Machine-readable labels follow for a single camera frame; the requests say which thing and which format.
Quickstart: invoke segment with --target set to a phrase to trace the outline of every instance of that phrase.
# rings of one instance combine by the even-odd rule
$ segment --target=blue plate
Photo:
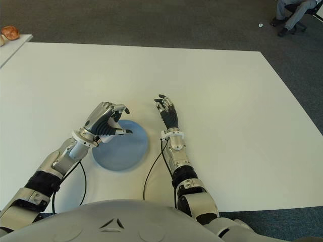
[[[108,170],[126,170],[138,164],[148,148],[146,131],[136,122],[119,120],[118,124],[133,134],[117,135],[108,143],[100,143],[93,148],[95,161]]]

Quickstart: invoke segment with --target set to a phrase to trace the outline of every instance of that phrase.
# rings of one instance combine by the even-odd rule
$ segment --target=table surface
[[[16,53],[16,51],[25,43],[31,40],[31,34],[21,34],[19,39],[9,41],[5,40],[5,45],[0,47],[0,68]]]
[[[323,137],[260,52],[26,43],[0,74],[0,207],[102,101],[127,105],[122,119],[145,128],[149,148],[122,172],[90,152],[85,202],[141,199],[165,129],[159,93],[173,100],[190,161],[220,211],[323,205]],[[160,160],[147,200],[172,206],[170,181]],[[77,206],[83,189],[76,169],[57,210]]]

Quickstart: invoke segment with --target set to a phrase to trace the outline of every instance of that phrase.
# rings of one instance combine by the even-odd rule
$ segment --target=robot finger
[[[126,112],[126,114],[130,114],[129,109],[123,104],[115,104],[113,110],[114,110],[114,112],[124,110]]]

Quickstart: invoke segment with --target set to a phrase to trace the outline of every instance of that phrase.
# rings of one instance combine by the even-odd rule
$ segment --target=person's leg
[[[301,18],[304,16],[306,11],[308,9],[315,8],[315,6],[316,6],[315,0],[302,1],[302,3],[300,4],[300,6],[298,6],[293,16],[291,16],[290,19],[286,22],[285,28],[288,30],[291,30],[292,28],[294,28],[294,25],[301,20]]]
[[[277,11],[276,19],[284,20],[285,19],[285,6],[289,4],[299,4],[302,0],[278,0],[277,2]]]

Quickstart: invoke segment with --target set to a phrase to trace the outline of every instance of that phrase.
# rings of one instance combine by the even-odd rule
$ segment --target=black cable
[[[85,174],[85,170],[84,170],[84,167],[82,165],[82,163],[80,162],[80,165],[82,167],[82,170],[83,170],[83,174],[84,174],[84,181],[85,181],[85,186],[84,186],[84,194],[83,194],[83,198],[82,198],[82,201],[80,203],[80,206],[82,205],[83,201],[84,201],[84,198],[85,198],[85,195],[86,195],[86,186],[87,186],[87,180],[86,180],[86,174]]]
[[[149,170],[149,172],[148,172],[148,175],[147,175],[147,177],[146,177],[146,181],[145,181],[145,185],[143,186],[143,199],[144,199],[144,200],[145,200],[146,185],[147,185],[147,181],[148,181],[149,175],[150,175],[150,173],[151,173],[151,170],[152,170],[152,169],[153,169],[153,167],[155,166],[155,164],[156,164],[156,162],[158,161],[159,157],[162,155],[162,153],[163,153],[164,149],[165,149],[165,148],[166,148],[166,146],[167,146],[167,143],[168,143],[168,141],[166,142],[166,144],[165,144],[165,146],[164,146],[164,148],[163,148],[163,141],[161,141],[161,147],[162,147],[161,152],[160,152],[160,154],[157,156],[156,160],[154,161],[154,163],[152,164],[152,166],[151,166],[151,168],[150,168],[150,170]]]
[[[166,167],[167,167],[167,169],[168,169],[168,172],[170,173],[171,178],[173,178],[173,175],[172,175],[172,172],[171,172],[171,170],[170,170],[170,167],[168,166],[167,161],[166,161],[165,156],[164,156],[164,149],[163,149],[163,142],[161,141],[161,143],[160,143],[160,151],[161,151],[161,154],[162,154],[162,156],[163,156],[163,159],[164,159],[165,165],[166,165]]]
[[[72,173],[72,171],[81,163],[81,160],[79,160],[76,165],[63,177],[63,179],[61,180],[61,184],[63,183],[63,181]],[[56,192],[53,193],[52,195],[52,200],[51,200],[51,210],[53,214],[56,214],[55,212],[55,196],[56,196]]]
[[[166,161],[165,156],[164,156],[164,150],[162,149],[162,144],[160,144],[160,149],[161,149],[161,154],[163,155],[164,163],[165,163],[165,165],[166,165],[166,167],[168,169],[168,172],[170,173],[171,178],[173,178],[173,175],[172,175],[172,172],[170,170],[170,167],[168,166],[167,161]],[[177,208],[176,199],[177,199],[177,197],[176,197],[176,189],[174,188],[174,207],[175,208]]]

